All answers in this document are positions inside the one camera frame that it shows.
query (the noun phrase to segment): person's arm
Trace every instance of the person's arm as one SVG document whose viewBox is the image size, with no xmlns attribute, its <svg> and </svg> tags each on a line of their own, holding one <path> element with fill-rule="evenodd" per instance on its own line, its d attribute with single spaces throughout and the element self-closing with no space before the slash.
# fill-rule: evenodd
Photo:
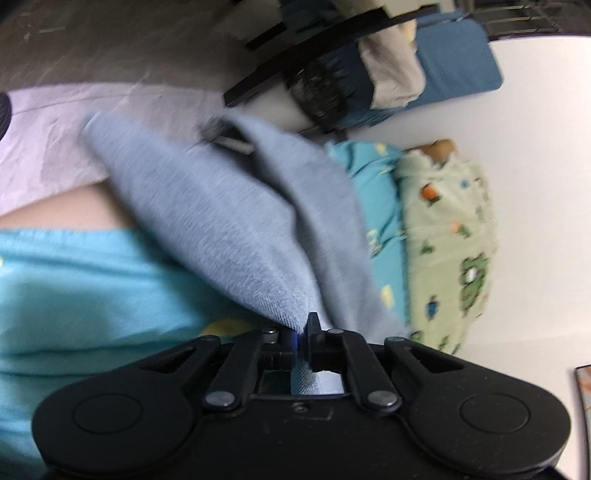
<svg viewBox="0 0 591 480">
<path fill-rule="evenodd" d="M 0 216 L 0 229 L 97 231 L 135 225 L 105 183 L 71 190 Z"/>
</svg>

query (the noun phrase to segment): metal screw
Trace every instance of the metal screw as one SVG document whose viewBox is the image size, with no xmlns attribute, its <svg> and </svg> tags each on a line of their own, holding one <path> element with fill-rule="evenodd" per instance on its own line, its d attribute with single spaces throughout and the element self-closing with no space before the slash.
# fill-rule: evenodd
<svg viewBox="0 0 591 480">
<path fill-rule="evenodd" d="M 306 413 L 309 408 L 303 403 L 294 403 L 294 412 L 295 413 Z"/>
<path fill-rule="evenodd" d="M 229 407 L 235 400 L 234 394 L 223 390 L 211 392 L 205 397 L 205 403 L 212 407 Z"/>
<path fill-rule="evenodd" d="M 376 407 L 387 408 L 398 401 L 398 395 L 387 390 L 375 390 L 368 395 L 368 401 Z"/>
</svg>

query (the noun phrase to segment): gray cloth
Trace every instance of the gray cloth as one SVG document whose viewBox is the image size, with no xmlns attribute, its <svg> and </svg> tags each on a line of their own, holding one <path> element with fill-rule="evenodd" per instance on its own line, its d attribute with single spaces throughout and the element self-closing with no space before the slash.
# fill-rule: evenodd
<svg viewBox="0 0 591 480">
<path fill-rule="evenodd" d="M 324 150 L 254 118 L 217 120 L 254 148 L 187 149 L 104 114 L 82 137 L 161 245 L 238 303 L 301 332 L 317 311 L 370 342 L 406 334 L 372 282 L 363 219 Z"/>
</svg>

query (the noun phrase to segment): floor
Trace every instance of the floor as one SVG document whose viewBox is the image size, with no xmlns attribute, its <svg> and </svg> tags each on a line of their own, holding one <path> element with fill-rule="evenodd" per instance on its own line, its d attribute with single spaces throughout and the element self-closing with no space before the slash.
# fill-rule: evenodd
<svg viewBox="0 0 591 480">
<path fill-rule="evenodd" d="M 142 82 L 224 91 L 255 59 L 213 25 L 224 0 L 35 0 L 0 25 L 0 90 Z"/>
</svg>

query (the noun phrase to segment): blue cushion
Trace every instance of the blue cushion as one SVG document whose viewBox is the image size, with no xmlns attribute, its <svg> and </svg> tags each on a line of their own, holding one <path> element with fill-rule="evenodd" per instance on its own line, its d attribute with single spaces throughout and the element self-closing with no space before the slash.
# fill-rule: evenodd
<svg viewBox="0 0 591 480">
<path fill-rule="evenodd" d="M 434 14 L 417 20 L 417 57 L 427 83 L 424 92 L 404 108 L 359 110 L 341 128 L 376 125 L 395 113 L 451 98 L 490 92 L 503 78 L 484 29 L 462 12 Z"/>
</svg>

